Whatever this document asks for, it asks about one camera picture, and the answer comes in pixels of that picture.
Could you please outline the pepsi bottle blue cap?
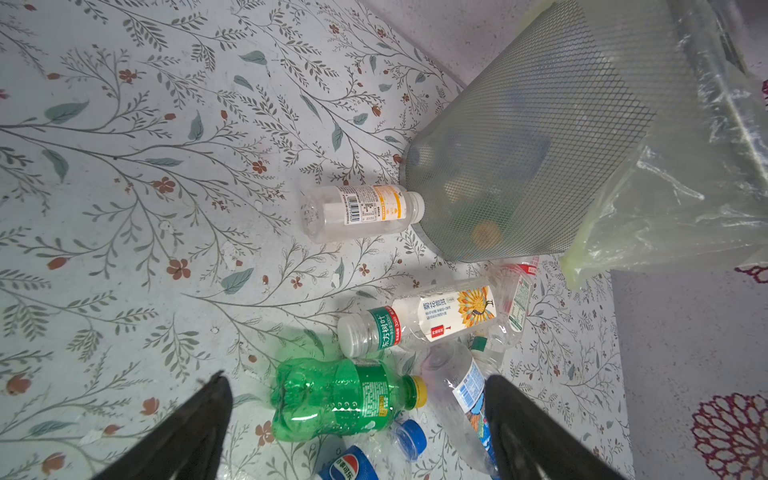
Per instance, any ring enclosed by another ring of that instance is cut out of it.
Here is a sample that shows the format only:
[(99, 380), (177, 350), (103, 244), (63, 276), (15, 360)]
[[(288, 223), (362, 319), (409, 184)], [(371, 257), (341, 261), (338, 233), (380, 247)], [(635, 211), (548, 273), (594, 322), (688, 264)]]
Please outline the pepsi bottle blue cap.
[(345, 451), (321, 467), (312, 479), (414, 479), (414, 465), (425, 452), (427, 444), (426, 435), (416, 421), (395, 422), (386, 431), (356, 437)]

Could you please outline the green soda bottle yellow cap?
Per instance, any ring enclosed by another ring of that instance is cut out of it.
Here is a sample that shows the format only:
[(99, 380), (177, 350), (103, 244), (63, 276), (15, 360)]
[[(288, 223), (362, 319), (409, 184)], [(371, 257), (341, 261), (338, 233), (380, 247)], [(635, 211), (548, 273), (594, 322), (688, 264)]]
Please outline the green soda bottle yellow cap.
[(423, 379), (399, 375), (378, 360), (294, 358), (276, 370), (272, 433), (278, 441), (304, 442), (378, 432), (427, 401)]

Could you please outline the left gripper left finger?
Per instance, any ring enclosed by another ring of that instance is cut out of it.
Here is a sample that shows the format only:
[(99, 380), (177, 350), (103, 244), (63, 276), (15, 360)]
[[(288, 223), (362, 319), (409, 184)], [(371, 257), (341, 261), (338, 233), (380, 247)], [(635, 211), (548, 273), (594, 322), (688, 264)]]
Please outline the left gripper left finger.
[(232, 410), (230, 383), (222, 372), (217, 372), (152, 432), (95, 477), (214, 479)]

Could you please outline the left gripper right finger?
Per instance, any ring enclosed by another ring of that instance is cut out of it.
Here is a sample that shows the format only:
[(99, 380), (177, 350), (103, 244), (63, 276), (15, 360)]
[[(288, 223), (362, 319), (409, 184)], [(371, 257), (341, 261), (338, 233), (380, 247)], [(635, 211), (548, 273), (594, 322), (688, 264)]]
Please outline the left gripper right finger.
[(622, 477), (504, 377), (486, 380), (485, 397), (501, 479)]

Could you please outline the clear bottle blue orange label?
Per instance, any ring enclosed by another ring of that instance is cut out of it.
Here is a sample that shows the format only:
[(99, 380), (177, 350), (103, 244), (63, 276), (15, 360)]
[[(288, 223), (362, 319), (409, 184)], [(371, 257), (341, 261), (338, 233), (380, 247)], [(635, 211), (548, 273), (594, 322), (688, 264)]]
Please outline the clear bottle blue orange label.
[(462, 460), (491, 477), (498, 475), (485, 412), (486, 377), (471, 351), (458, 342), (432, 346), (420, 367), (428, 406)]

